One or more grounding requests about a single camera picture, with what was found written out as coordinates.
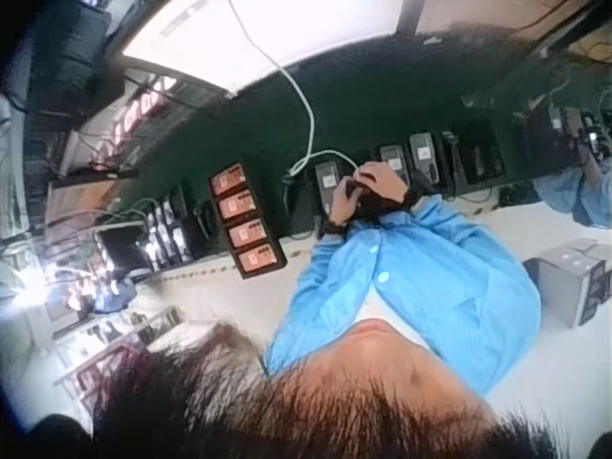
factory floor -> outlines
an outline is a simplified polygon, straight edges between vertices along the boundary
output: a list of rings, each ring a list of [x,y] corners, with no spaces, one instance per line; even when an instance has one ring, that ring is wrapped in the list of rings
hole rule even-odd
[[[581,227],[543,203],[484,211],[478,218],[522,260],[581,237],[610,243],[608,231]],[[174,305],[186,320],[205,327],[229,321],[263,349],[314,243],[312,238],[284,241],[288,266],[251,280],[240,278],[228,256],[160,274],[139,287],[132,307],[151,311]],[[569,445],[570,457],[586,457],[594,441],[612,428],[610,323],[609,302],[575,330],[544,308],[533,348],[487,397],[493,409],[501,416],[512,412],[546,420]]]

gray box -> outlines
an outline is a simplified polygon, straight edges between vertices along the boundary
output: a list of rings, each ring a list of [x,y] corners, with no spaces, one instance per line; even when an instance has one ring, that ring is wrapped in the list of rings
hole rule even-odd
[[[570,328],[591,319],[603,301],[603,292],[594,291],[593,286],[603,279],[605,262],[567,246],[543,253],[538,262],[542,304]]]

dark hair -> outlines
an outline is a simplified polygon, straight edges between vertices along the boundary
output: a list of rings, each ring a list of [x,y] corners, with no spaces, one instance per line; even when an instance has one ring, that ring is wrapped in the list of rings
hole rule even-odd
[[[552,435],[521,418],[486,433],[448,434],[472,416],[430,419],[371,390],[307,392],[300,369],[272,380],[257,359],[209,346],[143,354],[117,373],[98,404],[98,458],[557,458]]]

blue shirt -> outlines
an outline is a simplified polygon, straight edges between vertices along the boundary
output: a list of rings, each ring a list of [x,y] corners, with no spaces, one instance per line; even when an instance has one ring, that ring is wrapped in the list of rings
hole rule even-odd
[[[610,228],[612,225],[612,173],[610,158],[600,163],[602,180],[594,191],[584,184],[580,194],[578,185],[582,177],[580,167],[569,167],[558,174],[534,180],[538,196],[557,212],[572,213],[576,200],[580,198],[593,225]]]
[[[522,264],[483,226],[436,196],[416,213],[325,236],[266,353],[278,372],[345,333],[370,287],[477,393],[531,346],[540,297]]]
[[[109,288],[101,289],[98,287],[95,311],[99,314],[111,314],[121,311],[137,294],[134,282],[127,277],[122,282],[117,283],[117,291],[114,294]]]

white cable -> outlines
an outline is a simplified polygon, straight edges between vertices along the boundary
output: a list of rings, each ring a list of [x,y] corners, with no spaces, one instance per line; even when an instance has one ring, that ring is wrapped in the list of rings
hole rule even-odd
[[[314,158],[315,156],[324,155],[324,154],[334,154],[336,156],[339,156],[339,157],[343,158],[346,162],[348,162],[350,165],[352,165],[353,167],[355,167],[357,169],[357,165],[355,164],[355,162],[353,160],[351,160],[350,158],[348,158],[343,153],[340,153],[339,151],[336,151],[336,150],[321,150],[321,151],[318,151],[317,153],[313,153],[313,141],[314,141],[314,138],[315,138],[315,114],[313,113],[313,109],[310,106],[310,103],[308,102],[308,99],[306,99],[306,96],[304,96],[304,93],[302,92],[302,90],[299,87],[299,85],[295,82],[294,78],[291,75],[289,75],[289,73],[285,70],[285,68],[282,65],[280,65],[278,62],[276,62],[268,53],[266,53],[259,45],[257,45],[257,43],[255,43],[255,41],[249,35],[249,32],[247,31],[247,28],[245,27],[244,23],[242,22],[242,19],[240,19],[240,15],[238,14],[238,11],[236,10],[236,7],[233,5],[233,1],[232,0],[228,0],[228,2],[229,2],[229,7],[231,8],[231,11],[233,12],[233,15],[236,18],[236,21],[238,22],[238,25],[240,26],[240,29],[242,29],[242,33],[245,35],[247,40],[252,44],[252,46],[259,53],[261,53],[261,55],[266,57],[270,61],[270,63],[274,67],[276,67],[278,72],[280,72],[285,78],[287,78],[287,80],[294,87],[295,92],[297,93],[297,95],[301,99],[302,103],[304,104],[304,108],[306,109],[306,112],[308,113],[308,119],[310,121],[310,130],[309,130],[309,133],[308,133],[308,145],[306,146],[306,155],[304,155],[303,158],[301,158],[300,160],[295,162],[295,164],[289,169],[289,175],[291,177],[294,177],[295,175],[299,174],[304,167],[306,167],[306,164],[311,160],[311,158]]]
[[[299,160],[297,163],[295,163],[294,167],[292,167],[292,168],[298,167],[299,168],[298,172],[299,172],[300,170],[302,170],[306,166],[306,164],[308,163],[308,160],[310,160],[311,158],[315,158],[317,156],[321,156],[321,155],[336,155],[336,156],[342,158],[343,160],[345,160],[346,162],[348,162],[350,165],[352,165],[354,168],[357,169],[357,164],[355,164],[355,162],[353,160],[351,160],[348,156],[346,156],[344,153],[341,153],[341,152],[339,152],[337,150],[329,150],[329,149],[321,150],[321,151],[318,151],[316,153],[312,153],[310,155],[310,157],[306,157],[306,156],[303,157],[301,160]]]
[[[142,198],[139,199],[137,202],[135,202],[131,208],[136,208],[137,206],[139,206],[142,203],[153,203],[153,206],[158,206],[158,202],[155,201],[153,198]]]

